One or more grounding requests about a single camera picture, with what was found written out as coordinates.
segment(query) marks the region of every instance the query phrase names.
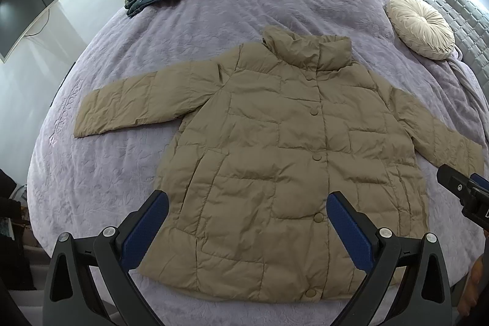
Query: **bed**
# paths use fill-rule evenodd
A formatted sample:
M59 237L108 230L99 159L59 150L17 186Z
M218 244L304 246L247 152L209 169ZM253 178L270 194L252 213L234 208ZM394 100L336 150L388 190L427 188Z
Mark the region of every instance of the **bed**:
M60 88L37 139L28 176L28 203L35 236L50 254L57 236L98 234L118 225L152 192L153 176L179 121L121 129L74 139L84 95L116 79L186 59L206 59L246 41L260 41L267 24L299 34L351 37L354 57L394 86L416 95L450 128L488 148L473 100L446 62L411 52L395 35L383 10L387 0L170 0L133 18L120 10L80 56ZM481 88L467 68L477 93ZM429 226L439 237L453 284L483 252L483 233L460 213L452 194L436 182L436 168L420 155L429 195ZM272 305L203 301L131 274L166 325L325 325L346 300ZM98 272L103 300L111 302ZM395 288L375 320L387 312Z

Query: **beige down jacket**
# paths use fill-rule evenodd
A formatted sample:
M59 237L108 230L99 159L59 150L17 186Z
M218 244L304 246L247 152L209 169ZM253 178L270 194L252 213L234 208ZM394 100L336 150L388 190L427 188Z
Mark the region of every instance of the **beige down jacket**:
M181 115L155 178L170 213L139 271L196 295L353 293L364 273L328 222L329 193L342 191L377 226L421 237L428 207L415 149L435 166L483 172L481 146L353 61L349 38L276 27L263 43L95 90L75 136Z

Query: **blue gripper pad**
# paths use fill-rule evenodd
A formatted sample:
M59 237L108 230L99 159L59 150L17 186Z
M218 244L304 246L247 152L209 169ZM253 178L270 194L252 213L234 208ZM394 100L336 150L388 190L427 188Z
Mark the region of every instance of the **blue gripper pad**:
M151 242L168 215L170 202L161 192L122 244L120 265L124 272L139 266Z
M484 177L478 175L477 173L473 173L470 176L470 179L480 185L482 188L487 189L489 191L489 181L487 181Z
M355 267L369 273L374 264L370 241L334 193L326 199L326 212Z

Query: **round pillow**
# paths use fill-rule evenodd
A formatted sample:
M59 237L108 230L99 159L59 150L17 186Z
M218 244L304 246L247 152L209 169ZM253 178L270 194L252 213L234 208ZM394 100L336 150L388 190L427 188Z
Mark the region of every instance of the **round pillow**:
M416 53L433 60L450 56L453 31L443 16L423 0L390 0L387 16L399 38Z

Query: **television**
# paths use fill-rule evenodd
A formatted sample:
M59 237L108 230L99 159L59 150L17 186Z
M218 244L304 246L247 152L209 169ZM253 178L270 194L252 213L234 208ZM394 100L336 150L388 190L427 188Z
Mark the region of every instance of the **television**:
M58 0L2 0L0 2L0 59L14 47L42 13Z

